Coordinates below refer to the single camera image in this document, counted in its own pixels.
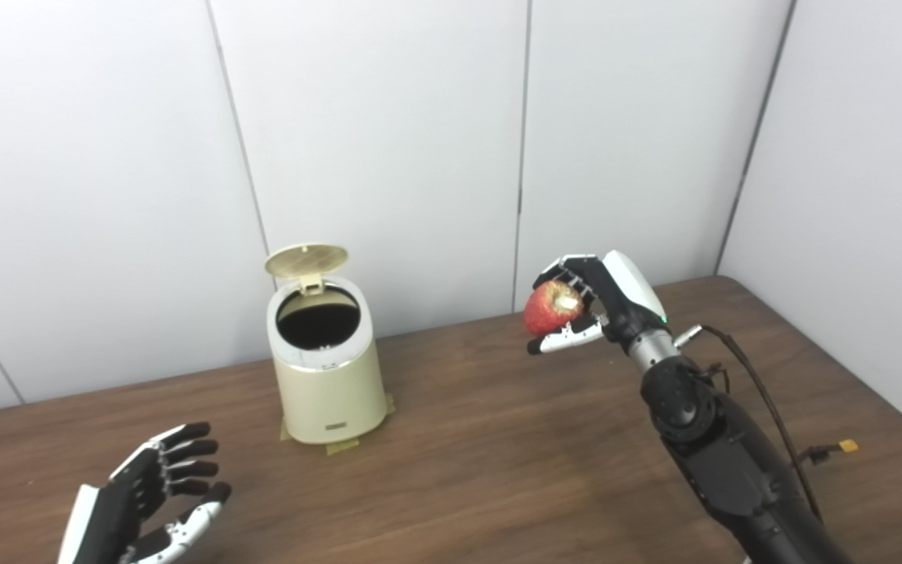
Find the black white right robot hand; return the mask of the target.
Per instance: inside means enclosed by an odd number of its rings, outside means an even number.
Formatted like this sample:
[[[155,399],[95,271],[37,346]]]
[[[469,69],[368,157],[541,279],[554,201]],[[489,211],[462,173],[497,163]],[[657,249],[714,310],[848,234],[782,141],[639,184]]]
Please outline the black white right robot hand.
[[[604,337],[629,351],[640,334],[670,332],[666,312],[654,289],[629,257],[612,250],[604,257],[563,255],[536,278],[537,289],[548,281],[562,282],[579,293],[586,312],[561,328],[527,343],[530,356],[571,349]]]

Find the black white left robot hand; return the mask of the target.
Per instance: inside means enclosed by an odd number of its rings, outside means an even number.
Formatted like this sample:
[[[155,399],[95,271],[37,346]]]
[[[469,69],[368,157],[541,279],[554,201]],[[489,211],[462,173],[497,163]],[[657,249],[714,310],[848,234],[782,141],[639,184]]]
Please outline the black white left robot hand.
[[[144,440],[97,488],[83,484],[67,520],[60,563],[175,563],[210,529],[232,493],[205,460],[218,452],[211,425],[190,422]],[[197,503],[168,524],[141,528],[173,497]]]

